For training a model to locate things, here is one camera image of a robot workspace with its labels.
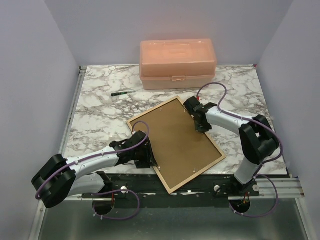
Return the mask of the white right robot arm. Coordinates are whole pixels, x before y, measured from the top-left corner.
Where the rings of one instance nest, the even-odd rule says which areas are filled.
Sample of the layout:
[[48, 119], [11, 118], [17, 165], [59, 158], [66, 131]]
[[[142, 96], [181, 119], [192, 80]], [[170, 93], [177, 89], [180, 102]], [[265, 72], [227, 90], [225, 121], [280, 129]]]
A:
[[193, 117], [197, 132], [206, 133], [212, 126], [218, 126], [240, 137], [244, 158], [227, 184], [227, 189], [236, 196], [243, 195], [263, 161], [280, 147], [280, 141], [268, 120], [263, 115], [244, 117], [224, 111], [211, 102], [203, 105], [194, 96], [187, 99], [183, 105]]

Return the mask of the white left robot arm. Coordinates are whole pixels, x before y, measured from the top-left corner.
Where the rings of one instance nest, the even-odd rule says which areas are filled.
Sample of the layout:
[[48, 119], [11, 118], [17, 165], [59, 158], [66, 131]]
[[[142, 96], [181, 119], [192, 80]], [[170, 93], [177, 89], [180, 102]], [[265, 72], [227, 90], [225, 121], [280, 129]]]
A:
[[113, 168], [134, 161], [138, 169], [157, 165], [147, 133], [135, 132], [131, 138], [113, 141], [109, 146], [82, 157], [52, 156], [35, 174], [31, 183], [35, 198], [47, 208], [53, 208], [71, 194], [77, 180], [104, 168]]

